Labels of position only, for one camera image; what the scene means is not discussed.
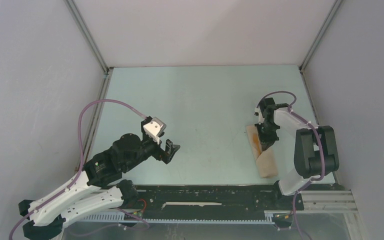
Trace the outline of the orange plastic fork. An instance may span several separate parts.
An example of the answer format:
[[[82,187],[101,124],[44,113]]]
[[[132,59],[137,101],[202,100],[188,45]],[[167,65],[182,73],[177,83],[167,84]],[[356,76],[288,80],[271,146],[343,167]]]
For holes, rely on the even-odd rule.
[[[260,140],[259,140],[259,136],[257,133],[253,134],[252,141],[254,144],[254,148],[256,149],[257,155],[259,156],[261,154],[261,149],[260,149],[261,145],[260,145]]]

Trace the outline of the beige cloth napkin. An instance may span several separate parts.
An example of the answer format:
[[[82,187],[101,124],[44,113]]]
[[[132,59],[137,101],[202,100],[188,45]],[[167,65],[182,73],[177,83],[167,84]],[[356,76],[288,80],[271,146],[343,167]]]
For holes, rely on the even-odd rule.
[[[261,152],[261,154],[258,156],[253,143],[253,134],[257,134],[257,128],[254,125],[248,125],[246,126],[246,133],[259,176],[261,178],[277,177],[279,172],[275,161],[273,148],[270,147],[266,151]]]

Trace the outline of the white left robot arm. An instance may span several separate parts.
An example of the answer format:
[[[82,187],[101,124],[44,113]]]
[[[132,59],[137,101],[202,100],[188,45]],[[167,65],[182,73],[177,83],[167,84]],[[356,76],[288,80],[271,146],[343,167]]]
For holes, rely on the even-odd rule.
[[[81,171],[52,193],[18,204],[28,221],[22,231],[29,240],[50,240],[71,224],[103,210],[136,206],[139,194],[131,180],[122,179],[150,157],[169,164],[181,148],[169,139],[165,148],[160,137],[166,125],[158,118],[141,122],[142,137],[126,133],[87,161]]]

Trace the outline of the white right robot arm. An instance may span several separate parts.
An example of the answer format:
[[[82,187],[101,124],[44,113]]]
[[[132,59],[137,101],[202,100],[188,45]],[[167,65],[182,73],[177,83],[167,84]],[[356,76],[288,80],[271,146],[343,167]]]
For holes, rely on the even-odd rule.
[[[295,113],[287,103],[275,103],[272,97],[262,98],[255,108],[258,122],[256,133],[262,152],[269,150],[279,137],[278,130],[287,131],[295,139],[294,168],[275,183],[271,204],[284,209],[291,196],[313,182],[321,181],[339,169],[335,131],[331,126],[319,126]]]

